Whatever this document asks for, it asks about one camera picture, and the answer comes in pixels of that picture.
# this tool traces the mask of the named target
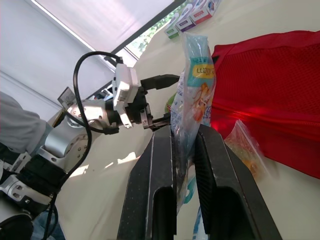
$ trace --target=window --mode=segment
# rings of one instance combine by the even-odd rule
[[[152,37],[157,33],[157,31],[159,31],[163,26],[165,26],[171,20],[174,14],[179,12],[186,5],[187,2],[184,2],[183,4],[178,6],[175,10],[170,12],[167,16],[165,16],[163,19],[161,19],[152,27],[150,27],[147,31],[145,31],[143,34],[141,34],[139,37],[133,40],[126,47],[139,58],[141,54],[146,50],[147,45],[150,43]]]
[[[90,51],[115,53],[123,57],[129,67],[135,65],[151,38],[176,11],[184,6],[181,4],[185,2],[185,0],[25,1],[36,5],[58,27],[62,27],[62,30],[70,33]],[[111,70],[115,70],[110,62],[103,62]],[[101,86],[90,97],[100,94],[110,84],[109,82]]]

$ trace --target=plastic bag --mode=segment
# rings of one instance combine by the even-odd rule
[[[201,208],[199,207],[198,213],[196,215],[194,228],[193,228],[193,236],[192,240],[208,240],[209,237],[205,233],[204,220],[201,214]]]
[[[260,151],[259,144],[250,136],[248,128],[241,120],[235,122],[234,128],[224,142],[248,167],[255,180],[261,179],[266,174],[264,155]]]
[[[194,176],[188,181],[193,144],[200,124],[210,124],[211,102],[216,86],[208,38],[190,33],[183,33],[181,36],[186,64],[170,109],[171,130],[176,146],[177,214],[185,201],[188,182],[195,182],[192,179]]]

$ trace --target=green plant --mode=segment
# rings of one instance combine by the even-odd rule
[[[147,31],[145,31],[143,34],[141,34],[139,37],[137,37],[135,40],[133,40],[129,45],[127,46],[129,49],[134,48],[134,53],[138,55],[137,57],[140,57],[141,54],[145,51],[147,45],[150,43],[152,37],[156,34],[156,32],[167,22],[171,20],[171,18],[174,16],[175,13],[179,12],[181,9],[183,9],[186,6],[187,2],[184,2],[180,6],[178,6],[175,10],[170,12],[167,16],[165,16],[163,19],[158,21],[155,25],[150,27]]]

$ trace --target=toothpaste box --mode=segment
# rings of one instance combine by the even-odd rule
[[[185,8],[183,9],[178,21],[176,22],[175,26],[181,31],[187,31],[190,28],[193,28],[196,24],[191,20],[189,14],[195,9],[197,2],[199,0],[194,0],[191,3],[188,3]]]
[[[178,12],[176,12],[164,30],[165,34],[170,39],[173,39],[179,35],[179,30],[176,28],[176,23],[179,19],[179,16],[180,16],[180,14]]]
[[[221,0],[199,0],[189,17],[196,24],[202,23],[214,15],[220,2]]]

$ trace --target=table surface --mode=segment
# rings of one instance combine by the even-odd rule
[[[318,31],[318,0],[222,0],[215,15],[189,30],[208,36],[209,47],[231,44],[270,33]],[[181,38],[170,40],[160,30],[135,65],[139,79],[162,74],[179,75],[185,65]],[[155,118],[176,85],[147,95]],[[129,173],[151,138],[142,126],[119,134],[102,135],[84,162],[83,174],[71,177],[57,199],[59,220],[67,240],[117,238]],[[319,239],[320,180],[275,163],[276,176],[258,183],[283,239]],[[177,240],[192,239],[199,207],[197,193],[178,215]]]

